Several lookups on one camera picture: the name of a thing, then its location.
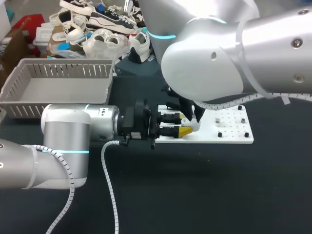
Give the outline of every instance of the floor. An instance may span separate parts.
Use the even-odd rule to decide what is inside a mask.
[[[294,9],[305,3],[303,0],[255,0],[259,7],[261,16],[278,14],[290,9]],[[125,0],[115,0],[115,4],[124,5]],[[94,0],[94,4],[100,3],[100,0]],[[42,13],[46,22],[49,16],[58,12],[60,9],[59,0],[8,0],[5,5],[10,7],[15,15],[11,22],[14,25],[22,16]]]

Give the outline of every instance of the white plastic basket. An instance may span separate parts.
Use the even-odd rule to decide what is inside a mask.
[[[40,118],[51,103],[107,104],[111,60],[22,59],[0,93],[0,107],[12,118]]]

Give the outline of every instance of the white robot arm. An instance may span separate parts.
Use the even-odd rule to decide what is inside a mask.
[[[201,102],[311,92],[311,7],[259,18],[253,0],[140,5],[163,76],[180,96]]]

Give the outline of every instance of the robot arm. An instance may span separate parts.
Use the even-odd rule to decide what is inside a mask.
[[[180,96],[311,92],[312,8],[258,18],[252,0],[188,3],[140,1],[163,76]]]
[[[117,136],[130,139],[155,139],[161,136],[181,138],[191,127],[162,127],[160,123],[181,124],[180,114],[161,114],[146,101],[137,101],[124,115],[116,106],[51,104],[41,117],[43,145],[62,154],[75,187],[84,185],[88,174],[90,141],[111,141]],[[64,166],[48,152],[0,139],[0,188],[69,189]]]

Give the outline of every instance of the mounting plate hole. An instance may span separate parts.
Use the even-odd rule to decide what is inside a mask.
[[[216,52],[213,52],[213,53],[211,54],[211,60],[212,60],[212,61],[215,61],[215,60],[216,60]]]

